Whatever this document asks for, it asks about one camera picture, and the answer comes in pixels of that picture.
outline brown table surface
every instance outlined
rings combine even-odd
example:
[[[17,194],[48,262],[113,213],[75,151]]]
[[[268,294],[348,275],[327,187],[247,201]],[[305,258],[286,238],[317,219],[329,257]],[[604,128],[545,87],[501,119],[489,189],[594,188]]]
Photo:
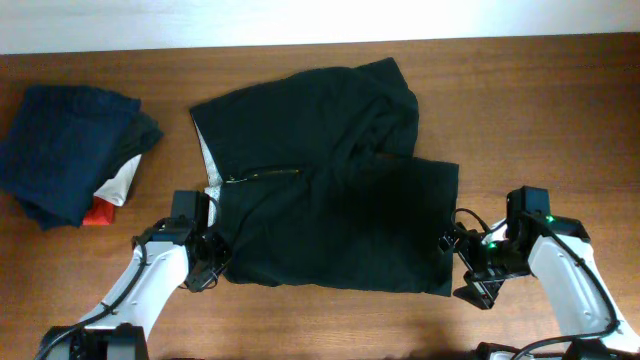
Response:
[[[416,156],[460,164],[458,205],[496,221],[509,191],[548,188],[555,214],[585,224],[603,278],[640,329],[638,34],[43,54],[0,57],[2,137],[36,83],[141,98],[166,136],[143,156],[112,226],[42,232],[1,195],[0,357],[32,356],[50,326],[92,309],[127,266],[131,236],[168,215],[174,190],[206,185],[190,106],[301,70],[388,56],[420,104]],[[463,273],[456,259],[454,286]],[[425,294],[222,281],[202,294],[176,291],[148,345],[158,359],[380,359],[557,334],[533,277],[507,283],[490,311]]]

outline black cloth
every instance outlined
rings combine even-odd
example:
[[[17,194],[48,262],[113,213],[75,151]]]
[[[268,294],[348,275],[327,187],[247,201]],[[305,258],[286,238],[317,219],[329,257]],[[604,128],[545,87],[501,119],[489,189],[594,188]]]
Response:
[[[225,180],[229,281],[450,295],[438,242],[458,167],[411,158],[418,104],[393,59],[302,72],[191,115]]]
[[[0,187],[43,230],[82,225],[140,100],[89,86],[33,86],[0,143]]]
[[[111,151],[98,188],[114,178],[118,170],[131,158],[151,150],[162,136],[164,133],[158,128],[157,121],[142,112],[135,114]]]

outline white background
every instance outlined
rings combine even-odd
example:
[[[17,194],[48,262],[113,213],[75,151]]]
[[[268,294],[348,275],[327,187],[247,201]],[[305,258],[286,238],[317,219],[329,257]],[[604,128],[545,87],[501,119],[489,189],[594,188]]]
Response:
[[[0,52],[640,31],[640,0],[0,0]]]

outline dark blue fabric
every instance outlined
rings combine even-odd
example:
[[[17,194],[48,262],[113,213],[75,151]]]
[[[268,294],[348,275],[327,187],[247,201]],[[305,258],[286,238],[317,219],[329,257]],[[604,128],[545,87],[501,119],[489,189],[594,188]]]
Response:
[[[33,86],[0,143],[0,187],[43,230],[82,225],[140,100],[89,86]]]

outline red object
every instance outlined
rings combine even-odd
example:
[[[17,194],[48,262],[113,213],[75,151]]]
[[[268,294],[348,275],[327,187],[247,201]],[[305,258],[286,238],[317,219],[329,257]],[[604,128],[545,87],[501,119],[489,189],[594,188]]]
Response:
[[[82,220],[82,225],[110,225],[113,224],[113,218],[116,213],[116,207],[112,203],[99,197],[93,197],[93,206]]]

